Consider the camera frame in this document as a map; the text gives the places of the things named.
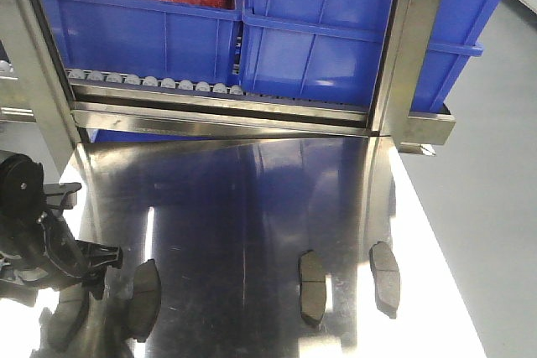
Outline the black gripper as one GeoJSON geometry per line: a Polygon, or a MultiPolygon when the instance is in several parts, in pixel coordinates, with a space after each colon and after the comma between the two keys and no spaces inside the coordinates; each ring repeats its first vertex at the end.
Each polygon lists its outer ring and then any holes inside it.
{"type": "Polygon", "coordinates": [[[75,240],[65,220],[49,209],[29,223],[1,214],[1,252],[24,286],[61,290],[77,284],[80,250],[88,264],[82,287],[102,300],[106,270],[123,266],[121,247],[75,240]]]}

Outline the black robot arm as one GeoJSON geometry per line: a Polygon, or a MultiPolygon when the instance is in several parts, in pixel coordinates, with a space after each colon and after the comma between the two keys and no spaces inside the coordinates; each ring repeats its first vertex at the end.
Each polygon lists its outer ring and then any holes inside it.
{"type": "Polygon", "coordinates": [[[39,290],[80,285],[102,299],[107,269],[123,265],[118,246],[76,239],[63,212],[81,184],[45,184],[29,156],[1,153],[1,295],[34,306],[39,290]]]}

